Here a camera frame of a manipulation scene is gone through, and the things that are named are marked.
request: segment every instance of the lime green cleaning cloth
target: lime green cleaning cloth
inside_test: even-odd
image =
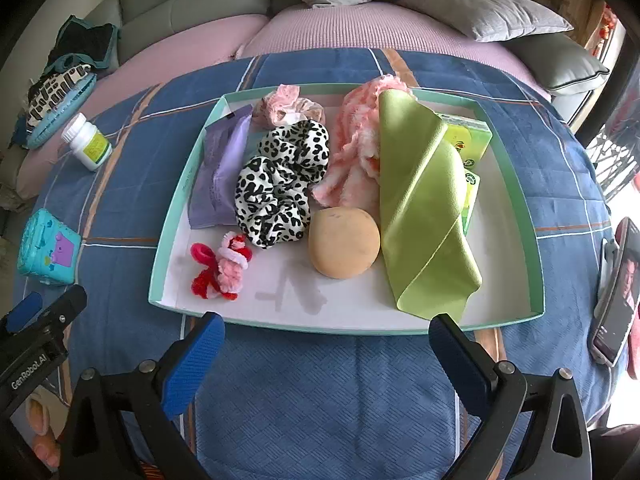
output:
[[[462,232],[465,168],[434,112],[398,90],[379,102],[382,253],[396,305],[459,322],[482,283]]]

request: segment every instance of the teal container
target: teal container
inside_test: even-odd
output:
[[[80,235],[46,209],[29,218],[20,243],[18,272],[46,285],[74,282]]]

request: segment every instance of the leopard print scrunchie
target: leopard print scrunchie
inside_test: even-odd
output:
[[[329,133],[315,121],[280,126],[258,143],[236,185],[238,225],[254,245],[303,237],[311,221],[306,189],[326,173],[328,143]]]

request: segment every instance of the smartphone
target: smartphone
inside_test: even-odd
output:
[[[588,339],[593,359],[609,367],[615,366],[622,354],[640,301],[640,232],[631,219],[625,218],[616,238],[612,270],[608,279],[601,275],[600,281],[606,284],[593,313]],[[601,266],[601,274],[608,273],[610,263]]]

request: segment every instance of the bottle cap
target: bottle cap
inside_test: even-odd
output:
[[[62,140],[66,143],[71,142],[76,138],[76,135],[80,133],[80,130],[86,123],[86,117],[84,114],[79,113],[76,114],[68,123],[65,128],[65,131],[62,132]]]

